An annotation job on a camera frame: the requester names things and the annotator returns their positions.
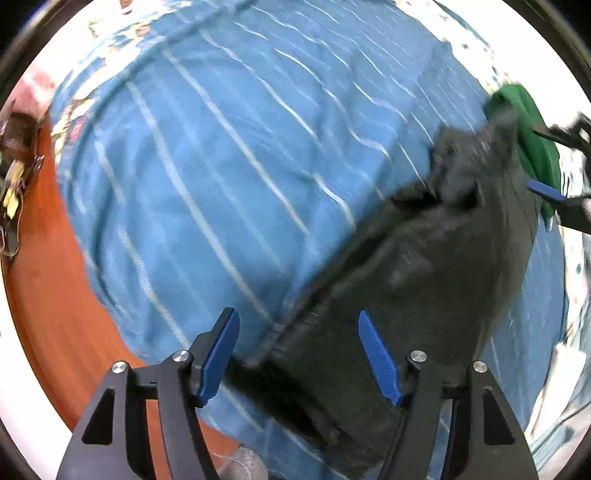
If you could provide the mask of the blue striped bed sheet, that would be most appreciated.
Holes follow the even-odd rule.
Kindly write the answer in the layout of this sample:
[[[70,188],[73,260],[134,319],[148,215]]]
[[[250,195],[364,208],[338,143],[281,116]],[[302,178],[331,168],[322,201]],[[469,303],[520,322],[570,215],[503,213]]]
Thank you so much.
[[[256,371],[304,288],[438,130],[493,105],[540,121],[462,1],[154,1],[106,33],[50,110],[90,285],[163,360],[227,306]]]

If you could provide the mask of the black garment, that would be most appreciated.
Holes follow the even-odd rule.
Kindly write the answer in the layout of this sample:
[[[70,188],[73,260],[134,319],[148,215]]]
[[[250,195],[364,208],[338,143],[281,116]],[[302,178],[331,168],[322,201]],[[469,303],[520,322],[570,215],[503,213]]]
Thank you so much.
[[[419,349],[453,373],[484,349],[519,294],[540,202],[504,107],[477,133],[443,128],[427,179],[371,214],[304,289],[259,365],[228,383],[358,477],[386,457],[402,410],[381,393],[358,334],[367,313],[394,361]]]

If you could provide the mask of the grey shoe toe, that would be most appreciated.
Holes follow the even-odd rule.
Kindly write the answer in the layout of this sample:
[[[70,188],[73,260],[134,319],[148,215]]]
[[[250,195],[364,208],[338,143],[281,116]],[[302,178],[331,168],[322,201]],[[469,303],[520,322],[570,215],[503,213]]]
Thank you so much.
[[[231,455],[218,455],[222,465],[217,474],[223,480],[269,480],[270,474],[255,451],[238,446]]]

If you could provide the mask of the green folded garment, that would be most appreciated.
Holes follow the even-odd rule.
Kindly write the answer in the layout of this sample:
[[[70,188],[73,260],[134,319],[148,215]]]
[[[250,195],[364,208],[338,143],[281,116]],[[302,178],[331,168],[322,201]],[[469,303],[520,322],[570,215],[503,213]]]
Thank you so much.
[[[553,222],[555,208],[546,200],[527,191],[526,181],[533,179],[552,187],[561,188],[560,155],[555,143],[534,132],[535,127],[546,124],[533,97],[518,83],[503,85],[484,106],[488,119],[511,109],[515,113],[515,143],[510,155],[508,186],[512,194],[526,207],[528,213],[536,207],[547,228]]]

